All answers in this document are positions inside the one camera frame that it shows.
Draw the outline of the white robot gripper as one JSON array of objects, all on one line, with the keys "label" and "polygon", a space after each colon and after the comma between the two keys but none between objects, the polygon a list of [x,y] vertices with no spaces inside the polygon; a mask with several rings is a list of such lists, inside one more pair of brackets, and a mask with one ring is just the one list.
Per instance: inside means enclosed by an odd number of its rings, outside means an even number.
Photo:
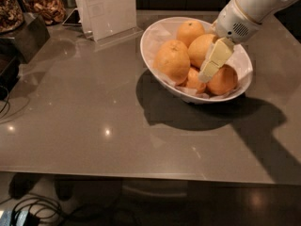
[{"label": "white robot gripper", "polygon": [[220,39],[210,45],[198,79],[209,82],[234,53],[234,43],[246,42],[260,28],[261,25],[253,22],[236,0],[230,0],[212,24],[213,32]]}]

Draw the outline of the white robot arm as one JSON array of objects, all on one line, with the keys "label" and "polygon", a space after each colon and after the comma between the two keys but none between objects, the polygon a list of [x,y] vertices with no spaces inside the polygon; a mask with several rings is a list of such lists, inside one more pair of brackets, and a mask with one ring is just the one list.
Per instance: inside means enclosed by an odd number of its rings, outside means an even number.
[{"label": "white robot arm", "polygon": [[299,0],[230,0],[211,25],[218,40],[210,45],[198,78],[209,82],[234,53],[234,46],[257,33],[263,20]]}]

